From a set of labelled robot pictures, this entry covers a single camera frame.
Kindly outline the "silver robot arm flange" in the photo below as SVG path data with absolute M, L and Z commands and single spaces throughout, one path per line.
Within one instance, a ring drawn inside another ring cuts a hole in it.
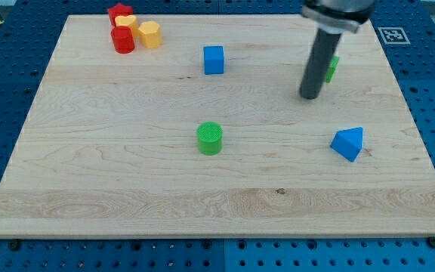
M 314 21 L 319 29 L 331 33 L 357 33 L 369 20 L 376 0 L 305 0 L 301 15 Z

